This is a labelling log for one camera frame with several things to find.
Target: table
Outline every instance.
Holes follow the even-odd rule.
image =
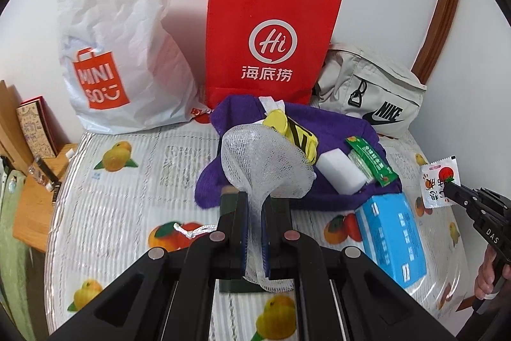
[[[44,160],[59,179],[63,178],[69,163],[66,152],[71,148],[76,149],[76,146],[74,143],[67,144],[56,158]],[[21,191],[21,198],[16,209],[12,236],[40,252],[46,252],[53,216],[52,197],[53,192],[48,192],[29,176]]]

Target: purple towel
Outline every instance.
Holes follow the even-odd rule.
[[[317,136],[318,156],[335,148],[348,154],[351,147],[345,139],[349,136],[361,136],[386,160],[385,150],[378,142],[376,131],[365,120],[293,103],[286,103],[286,114]],[[233,126],[254,123],[265,117],[264,108],[258,98],[228,96],[211,114],[210,120],[222,137]],[[317,178],[298,205],[305,210],[354,210],[373,195],[402,192],[401,181],[397,179],[385,187],[373,183],[366,185],[357,194],[339,195],[316,167],[314,171]],[[200,174],[195,188],[195,201],[201,208],[220,205],[220,193],[224,185],[229,185],[229,182],[218,155]]]

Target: gray nike bag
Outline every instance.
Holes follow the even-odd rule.
[[[346,44],[330,46],[318,85],[321,109],[365,119],[395,138],[408,130],[426,92],[408,68]]]

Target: nike swoosh logo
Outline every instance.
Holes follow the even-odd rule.
[[[395,121],[389,121],[389,120],[374,120],[373,119],[373,115],[377,112],[377,110],[375,110],[374,112],[369,112],[369,113],[366,113],[364,116],[362,116],[362,119],[368,121],[371,125],[389,125],[391,123],[397,123],[397,122],[400,122],[400,121],[403,121],[403,120],[395,120]]]

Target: blue tissue pack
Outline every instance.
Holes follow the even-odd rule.
[[[402,288],[426,274],[421,238],[403,193],[375,195],[356,215],[365,254]]]

